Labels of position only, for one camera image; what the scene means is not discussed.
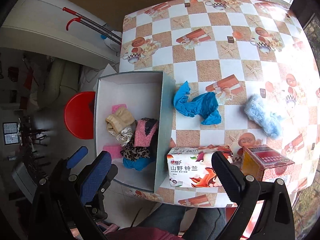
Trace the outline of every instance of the red plastic stool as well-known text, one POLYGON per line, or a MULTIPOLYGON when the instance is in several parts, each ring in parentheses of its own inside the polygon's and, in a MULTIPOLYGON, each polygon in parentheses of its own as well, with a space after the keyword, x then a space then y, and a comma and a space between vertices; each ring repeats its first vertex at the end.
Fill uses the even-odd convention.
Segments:
POLYGON ((79 139, 93 139, 93 111, 96 92, 74 95, 64 108, 64 123, 70 133, 79 139))

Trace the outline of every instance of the window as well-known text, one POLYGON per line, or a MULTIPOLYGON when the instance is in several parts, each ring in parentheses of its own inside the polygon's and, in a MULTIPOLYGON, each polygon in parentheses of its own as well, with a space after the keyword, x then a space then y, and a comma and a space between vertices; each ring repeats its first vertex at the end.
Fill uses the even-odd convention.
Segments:
POLYGON ((3 135, 4 135, 4 144, 8 145, 8 144, 19 143, 18 123, 16 122, 3 123, 3 135))

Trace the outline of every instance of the fluffy light blue fabric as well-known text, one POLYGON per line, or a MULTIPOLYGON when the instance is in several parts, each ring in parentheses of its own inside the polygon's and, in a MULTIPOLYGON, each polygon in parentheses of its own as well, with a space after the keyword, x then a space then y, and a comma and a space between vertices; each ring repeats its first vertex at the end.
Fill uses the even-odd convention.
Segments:
POLYGON ((211 125, 221 123, 221 116, 218 111, 218 102, 214 92, 208 92, 188 102, 190 87, 186 81, 177 91, 173 99, 173 105, 179 113, 194 117, 199 114, 203 117, 202 124, 211 125))
POLYGON ((254 94, 248 99, 244 112, 250 120, 260 125, 270 138, 277 139, 282 136, 280 125, 282 117, 268 110, 260 95, 254 94))
POLYGON ((137 171, 142 171, 143 168, 147 167, 150 163, 154 162, 155 158, 139 158, 138 160, 130 161, 123 158, 123 165, 128 169, 136 169, 137 171))

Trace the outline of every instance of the person's leg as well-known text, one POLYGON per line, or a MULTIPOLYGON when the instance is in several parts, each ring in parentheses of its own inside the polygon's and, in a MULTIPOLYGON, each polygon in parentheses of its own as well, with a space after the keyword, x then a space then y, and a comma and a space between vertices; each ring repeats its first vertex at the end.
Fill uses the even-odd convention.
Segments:
POLYGON ((225 208, 198 208, 196 216, 184 233, 183 239, 186 240, 214 240, 226 225, 225 208))
POLYGON ((184 206, 161 204, 161 206, 143 220, 138 227, 159 228, 177 235, 185 212, 186 207, 184 206))

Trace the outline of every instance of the metal screw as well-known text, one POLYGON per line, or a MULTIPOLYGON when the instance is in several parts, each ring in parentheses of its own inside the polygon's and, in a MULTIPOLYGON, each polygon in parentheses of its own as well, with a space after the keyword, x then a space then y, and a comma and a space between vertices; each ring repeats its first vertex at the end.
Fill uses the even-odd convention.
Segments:
POLYGON ((77 179, 78 177, 77 177, 77 175, 70 175, 69 176, 69 181, 75 181, 76 179, 77 179))
POLYGON ((40 185, 44 185, 46 182, 47 182, 46 179, 41 179, 41 180, 39 180, 39 184, 40 184, 40 185))
POLYGON ((280 185, 283 185, 284 181, 282 179, 277 179, 277 183, 280 184, 280 185))
POLYGON ((252 175, 247 175, 247 176, 245 176, 245 179, 247 180, 247 181, 254 181, 254 177, 252 176, 252 175))

